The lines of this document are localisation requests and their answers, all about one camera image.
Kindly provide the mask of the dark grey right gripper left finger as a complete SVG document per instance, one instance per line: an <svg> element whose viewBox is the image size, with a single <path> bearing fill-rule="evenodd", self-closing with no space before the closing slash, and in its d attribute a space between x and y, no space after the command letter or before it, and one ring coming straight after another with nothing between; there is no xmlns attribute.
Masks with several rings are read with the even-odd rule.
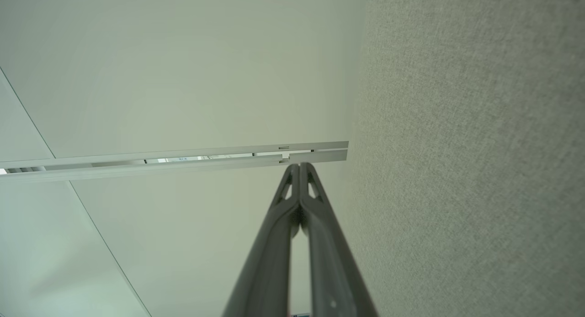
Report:
<svg viewBox="0 0 585 317"><path fill-rule="evenodd" d="M224 317L290 315L291 239L298 226L299 165L284 172L242 271Z"/></svg>

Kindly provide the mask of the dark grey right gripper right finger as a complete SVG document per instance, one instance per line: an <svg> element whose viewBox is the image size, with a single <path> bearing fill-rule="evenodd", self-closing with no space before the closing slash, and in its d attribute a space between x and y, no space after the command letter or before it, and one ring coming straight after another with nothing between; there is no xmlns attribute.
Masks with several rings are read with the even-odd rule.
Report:
<svg viewBox="0 0 585 317"><path fill-rule="evenodd" d="M309 242L313 317L377 317L315 167L300 164L300 206Z"/></svg>

